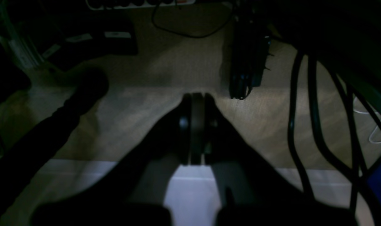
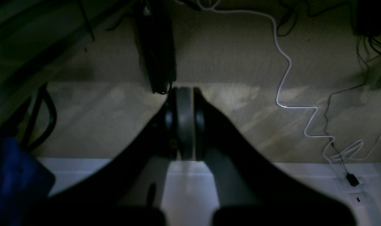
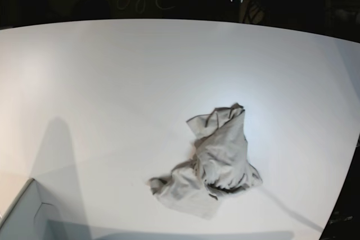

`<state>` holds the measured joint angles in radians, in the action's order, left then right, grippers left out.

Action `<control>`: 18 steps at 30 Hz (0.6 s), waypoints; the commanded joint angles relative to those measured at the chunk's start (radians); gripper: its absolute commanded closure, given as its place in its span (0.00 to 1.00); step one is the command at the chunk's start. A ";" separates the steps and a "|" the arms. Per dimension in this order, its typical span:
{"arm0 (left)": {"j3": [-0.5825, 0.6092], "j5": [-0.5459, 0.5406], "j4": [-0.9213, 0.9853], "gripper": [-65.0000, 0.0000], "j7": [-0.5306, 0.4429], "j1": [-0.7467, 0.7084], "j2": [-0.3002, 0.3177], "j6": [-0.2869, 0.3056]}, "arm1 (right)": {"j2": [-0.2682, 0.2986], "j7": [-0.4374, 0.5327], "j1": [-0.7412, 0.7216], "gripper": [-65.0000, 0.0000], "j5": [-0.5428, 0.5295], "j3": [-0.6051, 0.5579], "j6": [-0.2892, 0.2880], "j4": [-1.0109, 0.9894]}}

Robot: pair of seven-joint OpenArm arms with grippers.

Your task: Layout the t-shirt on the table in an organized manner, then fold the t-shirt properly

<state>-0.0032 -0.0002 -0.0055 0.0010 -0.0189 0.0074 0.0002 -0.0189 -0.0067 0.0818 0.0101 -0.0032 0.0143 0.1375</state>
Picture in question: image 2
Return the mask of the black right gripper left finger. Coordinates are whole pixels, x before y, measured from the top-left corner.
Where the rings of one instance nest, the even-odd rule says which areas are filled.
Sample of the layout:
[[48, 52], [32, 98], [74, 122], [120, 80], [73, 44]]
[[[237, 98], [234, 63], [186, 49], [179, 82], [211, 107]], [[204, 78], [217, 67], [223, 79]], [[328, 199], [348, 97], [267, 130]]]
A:
[[152, 157], [172, 160], [175, 140], [177, 90], [173, 89], [161, 109], [117, 157], [102, 169], [31, 209], [32, 226], [165, 226], [166, 217], [157, 207], [157, 184], [143, 186], [139, 205], [119, 201], [134, 187]]

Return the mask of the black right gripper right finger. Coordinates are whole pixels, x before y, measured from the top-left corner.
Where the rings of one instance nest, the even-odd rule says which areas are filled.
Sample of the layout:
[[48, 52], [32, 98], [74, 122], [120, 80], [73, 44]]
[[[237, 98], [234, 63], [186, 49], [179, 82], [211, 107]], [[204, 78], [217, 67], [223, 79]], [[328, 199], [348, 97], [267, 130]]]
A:
[[263, 157], [193, 89], [195, 157], [214, 177], [212, 226], [355, 226], [345, 204], [297, 181]]

